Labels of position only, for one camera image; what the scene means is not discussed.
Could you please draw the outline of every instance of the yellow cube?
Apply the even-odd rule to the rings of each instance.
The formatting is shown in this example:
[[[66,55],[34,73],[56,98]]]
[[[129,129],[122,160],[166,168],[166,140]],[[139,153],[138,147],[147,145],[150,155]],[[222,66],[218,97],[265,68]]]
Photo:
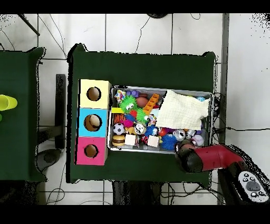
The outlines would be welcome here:
[[[80,79],[80,107],[109,109],[110,89],[108,81]]]

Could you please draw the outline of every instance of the gray tray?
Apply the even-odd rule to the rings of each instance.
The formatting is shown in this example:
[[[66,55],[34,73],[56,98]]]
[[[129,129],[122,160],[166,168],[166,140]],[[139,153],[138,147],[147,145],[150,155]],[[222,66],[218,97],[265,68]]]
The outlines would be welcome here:
[[[145,88],[145,87],[127,87],[127,88],[121,88],[121,87],[117,87],[115,86],[114,88],[111,89],[110,92],[110,97],[112,98],[112,107],[117,107],[117,101],[114,97],[114,95],[116,94],[116,91],[120,89],[123,91],[127,91],[127,90],[138,90],[141,94],[147,94],[148,95],[148,99],[150,99],[150,97],[153,94],[159,94],[159,99],[162,99],[162,97],[164,96],[165,92],[167,91],[167,89],[158,89],[158,88]],[[188,90],[173,90],[175,93],[177,94],[182,94],[185,96],[193,96],[193,97],[199,97],[202,96],[206,99],[210,98],[209,101],[209,108],[208,108],[208,117],[204,118],[202,120],[202,122],[204,123],[204,130],[208,130],[205,131],[201,134],[201,136],[204,138],[204,145],[209,145],[211,144],[211,139],[212,139],[212,124],[213,124],[213,111],[214,111],[214,95],[211,92],[199,92],[199,91],[188,91]],[[109,114],[109,127],[108,127],[108,138],[107,138],[107,146],[110,150],[113,151],[128,151],[128,152],[143,152],[143,153],[166,153],[166,154],[174,154],[174,151],[172,150],[166,150],[164,148],[162,148],[161,146],[159,147],[151,147],[151,146],[147,146],[143,143],[141,143],[139,145],[139,147],[137,146],[131,146],[131,145],[123,145],[123,146],[114,146],[112,145],[112,137],[114,136],[113,133],[113,120],[112,120],[112,113]]]

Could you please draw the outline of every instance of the blue box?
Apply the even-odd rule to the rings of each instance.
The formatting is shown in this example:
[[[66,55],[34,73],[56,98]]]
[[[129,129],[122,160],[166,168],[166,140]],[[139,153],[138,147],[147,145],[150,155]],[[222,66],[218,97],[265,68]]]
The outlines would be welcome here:
[[[89,131],[84,127],[84,120],[88,115],[97,115],[101,118],[102,124],[97,131]],[[79,137],[106,137],[108,123],[107,109],[87,109],[80,108],[79,116]]]

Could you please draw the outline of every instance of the dark green tablecloth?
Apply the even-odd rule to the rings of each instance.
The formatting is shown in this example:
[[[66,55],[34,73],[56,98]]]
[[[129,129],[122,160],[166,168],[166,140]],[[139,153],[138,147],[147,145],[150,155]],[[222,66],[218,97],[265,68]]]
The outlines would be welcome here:
[[[37,146],[37,62],[43,48],[29,52],[0,51],[0,94],[17,99],[0,111],[0,180],[44,181],[35,167]]]
[[[209,172],[183,173],[171,154],[109,151],[105,166],[75,165],[76,110],[78,79],[107,80],[112,85],[212,92],[214,60],[212,52],[203,56],[86,52],[82,44],[76,44],[68,56],[67,116],[72,119],[68,121],[67,130],[71,132],[67,137],[67,140],[71,137],[71,145],[69,141],[67,143],[70,153],[67,174],[70,172],[71,180],[201,182],[207,186]]]

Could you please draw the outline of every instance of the green cup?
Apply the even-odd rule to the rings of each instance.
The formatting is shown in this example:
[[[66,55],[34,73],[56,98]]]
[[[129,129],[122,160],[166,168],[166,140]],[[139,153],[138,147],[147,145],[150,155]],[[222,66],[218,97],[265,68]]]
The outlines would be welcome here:
[[[13,97],[0,95],[0,111],[13,109],[17,106],[17,100]]]

